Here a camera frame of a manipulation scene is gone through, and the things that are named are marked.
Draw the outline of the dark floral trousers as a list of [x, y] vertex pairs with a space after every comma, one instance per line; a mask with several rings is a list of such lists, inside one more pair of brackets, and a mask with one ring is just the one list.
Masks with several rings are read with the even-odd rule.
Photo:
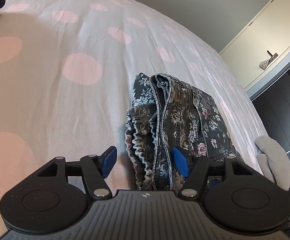
[[136, 76], [125, 143], [138, 190], [179, 191], [185, 177], [172, 158], [175, 146], [212, 161], [241, 157], [212, 96], [165, 73]]

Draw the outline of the beige folded fleece garment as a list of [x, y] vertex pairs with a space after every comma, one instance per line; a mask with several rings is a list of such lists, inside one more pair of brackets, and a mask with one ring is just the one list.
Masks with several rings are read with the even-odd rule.
[[255, 140], [257, 160], [263, 175], [285, 191], [290, 189], [290, 160], [284, 148], [269, 136]]

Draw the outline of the black wardrobe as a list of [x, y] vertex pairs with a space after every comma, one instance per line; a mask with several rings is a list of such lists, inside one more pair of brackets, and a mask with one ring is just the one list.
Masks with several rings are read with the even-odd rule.
[[252, 103], [268, 135], [284, 148], [290, 160], [290, 69]]

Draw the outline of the pink polka dot bedsheet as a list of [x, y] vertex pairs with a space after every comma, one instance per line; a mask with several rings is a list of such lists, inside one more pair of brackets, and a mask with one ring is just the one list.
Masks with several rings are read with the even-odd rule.
[[[134, 0], [6, 0], [0, 9], [0, 199], [50, 159], [109, 146], [112, 191], [134, 187], [126, 111], [139, 73], [167, 73], [210, 94], [244, 161], [258, 170], [266, 130], [219, 54]], [[0, 236], [6, 231], [0, 216]]]

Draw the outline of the cream room door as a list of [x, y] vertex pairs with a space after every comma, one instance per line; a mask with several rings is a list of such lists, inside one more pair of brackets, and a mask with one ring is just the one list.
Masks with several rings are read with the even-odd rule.
[[[266, 70], [259, 64], [270, 53], [278, 57]], [[271, 0], [220, 52], [245, 90], [276, 68], [290, 52], [290, 0]]]

